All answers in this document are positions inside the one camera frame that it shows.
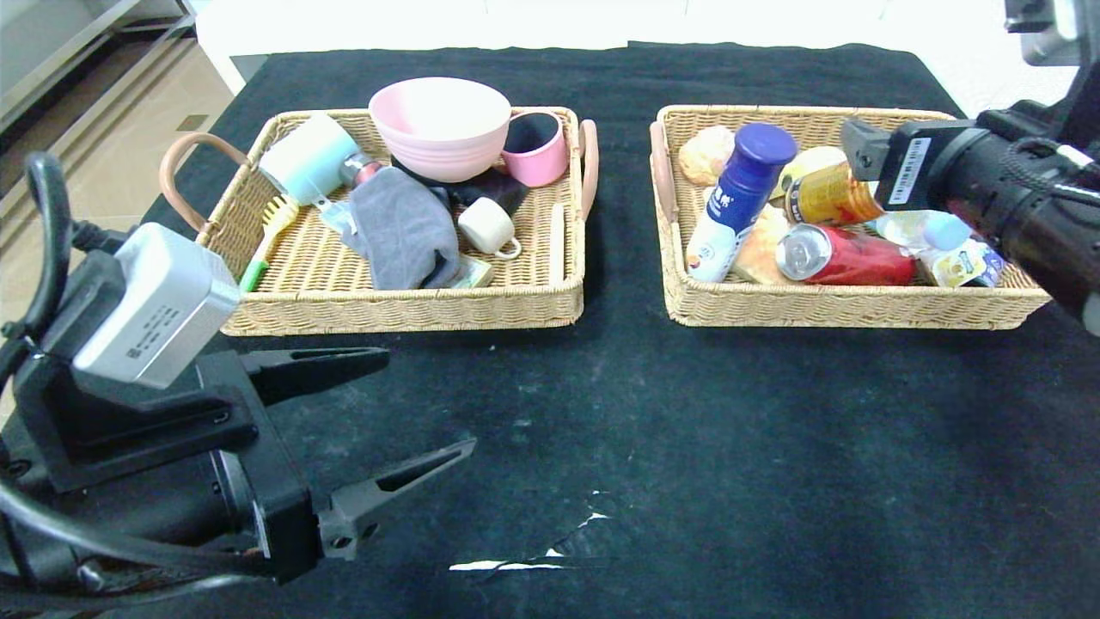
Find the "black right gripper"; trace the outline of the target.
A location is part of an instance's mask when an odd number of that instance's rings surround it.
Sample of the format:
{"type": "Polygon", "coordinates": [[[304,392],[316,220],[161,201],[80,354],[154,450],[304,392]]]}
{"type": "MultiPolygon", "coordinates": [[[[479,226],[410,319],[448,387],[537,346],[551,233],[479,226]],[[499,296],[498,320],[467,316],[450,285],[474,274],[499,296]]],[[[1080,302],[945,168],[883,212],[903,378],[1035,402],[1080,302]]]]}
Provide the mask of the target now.
{"type": "Polygon", "coordinates": [[[847,118],[840,140],[853,177],[880,180],[888,211],[946,211],[996,248],[1026,252],[1048,239],[1048,197],[1011,180],[1002,157],[1041,130],[1025,117],[979,117],[908,122],[892,134],[847,118]]]}

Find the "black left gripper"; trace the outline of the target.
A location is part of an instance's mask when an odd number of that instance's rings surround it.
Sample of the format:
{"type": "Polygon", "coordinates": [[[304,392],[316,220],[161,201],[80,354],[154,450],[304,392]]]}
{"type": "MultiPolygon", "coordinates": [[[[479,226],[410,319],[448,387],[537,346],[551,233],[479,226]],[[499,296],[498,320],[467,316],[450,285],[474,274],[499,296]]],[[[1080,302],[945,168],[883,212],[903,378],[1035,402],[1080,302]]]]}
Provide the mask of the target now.
{"type": "Polygon", "coordinates": [[[389,361],[391,351],[381,347],[199,357],[198,387],[154,404],[161,420],[148,466],[110,482],[110,524],[180,551],[205,551],[198,567],[217,573],[230,571],[230,556],[242,561],[238,573],[277,581],[310,571],[320,552],[355,561],[414,493],[470,458],[479,440],[460,440],[346,483],[314,515],[307,483],[266,409],[384,371],[389,361]]]}

